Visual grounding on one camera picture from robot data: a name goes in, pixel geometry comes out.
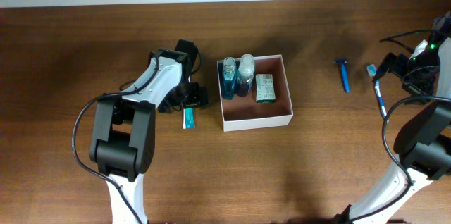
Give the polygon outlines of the blue white toothbrush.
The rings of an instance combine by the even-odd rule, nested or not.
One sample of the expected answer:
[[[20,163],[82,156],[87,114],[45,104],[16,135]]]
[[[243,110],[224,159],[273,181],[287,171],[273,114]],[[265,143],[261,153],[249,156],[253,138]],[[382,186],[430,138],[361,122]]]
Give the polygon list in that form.
[[[368,75],[372,78],[375,78],[376,71],[377,71],[376,66],[374,64],[370,64],[369,66],[366,67],[366,69],[367,69]],[[378,80],[373,82],[373,89],[374,89],[374,92],[375,92],[375,95],[377,98],[378,107],[381,112],[381,116],[382,116],[382,118],[385,118],[387,115],[387,111],[385,109],[385,105],[384,105],[383,98],[381,95],[381,90],[380,90],[380,83]]]

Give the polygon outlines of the purple foam pump bottle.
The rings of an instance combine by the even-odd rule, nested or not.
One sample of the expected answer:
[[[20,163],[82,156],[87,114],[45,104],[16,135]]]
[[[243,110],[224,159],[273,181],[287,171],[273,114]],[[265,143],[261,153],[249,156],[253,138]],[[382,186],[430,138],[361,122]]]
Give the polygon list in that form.
[[[244,54],[240,59],[240,64],[237,69],[236,94],[239,97],[245,97],[251,92],[254,74],[254,57],[251,54]]]

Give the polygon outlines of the blue disposable razor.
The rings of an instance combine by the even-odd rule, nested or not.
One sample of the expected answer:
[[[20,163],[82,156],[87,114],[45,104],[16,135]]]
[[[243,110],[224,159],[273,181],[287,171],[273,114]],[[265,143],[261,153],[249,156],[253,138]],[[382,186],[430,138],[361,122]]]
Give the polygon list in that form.
[[[340,73],[342,77],[342,85],[343,89],[346,93],[350,93],[350,83],[347,75],[346,64],[348,63],[347,59],[335,59],[334,64],[338,64],[340,66]]]

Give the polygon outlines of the green white small box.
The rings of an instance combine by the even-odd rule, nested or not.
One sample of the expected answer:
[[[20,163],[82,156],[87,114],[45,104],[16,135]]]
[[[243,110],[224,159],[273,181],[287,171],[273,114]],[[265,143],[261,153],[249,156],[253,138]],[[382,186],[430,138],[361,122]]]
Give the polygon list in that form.
[[[257,103],[275,102],[276,93],[272,74],[257,74],[255,80],[257,84]]]

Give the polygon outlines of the teal toothpaste tube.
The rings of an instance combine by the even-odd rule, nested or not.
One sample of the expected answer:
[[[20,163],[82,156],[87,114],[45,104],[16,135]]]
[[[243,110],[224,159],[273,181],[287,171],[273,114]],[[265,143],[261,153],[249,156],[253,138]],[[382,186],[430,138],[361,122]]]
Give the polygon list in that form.
[[[184,129],[194,129],[195,128],[195,120],[194,120],[194,111],[192,108],[185,108],[183,110],[183,128]]]

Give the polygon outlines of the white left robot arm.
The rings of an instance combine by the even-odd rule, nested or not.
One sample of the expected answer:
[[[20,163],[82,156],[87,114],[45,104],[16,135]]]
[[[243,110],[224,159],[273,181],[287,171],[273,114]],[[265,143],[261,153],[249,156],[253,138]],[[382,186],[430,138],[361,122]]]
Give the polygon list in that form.
[[[195,44],[181,39],[174,49],[151,52],[129,87],[97,100],[89,157],[109,188],[114,223],[147,223],[143,179],[154,156],[156,113],[208,103],[206,89],[191,81],[200,59]]]

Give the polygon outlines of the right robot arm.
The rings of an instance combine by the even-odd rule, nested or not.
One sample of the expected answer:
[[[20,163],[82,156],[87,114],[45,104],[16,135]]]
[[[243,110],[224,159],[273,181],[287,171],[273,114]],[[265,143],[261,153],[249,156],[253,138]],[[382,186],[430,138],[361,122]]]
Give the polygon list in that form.
[[[450,174],[450,14],[438,16],[428,38],[416,48],[407,46],[408,56],[389,53],[379,66],[369,65],[373,89],[383,118],[383,146],[392,163],[378,183],[361,200],[333,218],[334,223],[391,223],[392,216],[420,189]],[[392,73],[409,93],[386,109],[380,80]],[[398,132],[393,146],[386,130],[391,115],[403,104],[425,107]]]

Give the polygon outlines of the teal mouthwash bottle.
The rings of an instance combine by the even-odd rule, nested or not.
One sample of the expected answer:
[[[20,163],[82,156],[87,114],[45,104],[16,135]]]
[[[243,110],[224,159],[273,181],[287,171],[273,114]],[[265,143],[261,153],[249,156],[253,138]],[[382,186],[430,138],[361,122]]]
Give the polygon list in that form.
[[[223,97],[225,99],[232,99],[235,94],[235,81],[237,75],[237,68],[235,59],[227,57],[223,60]]]

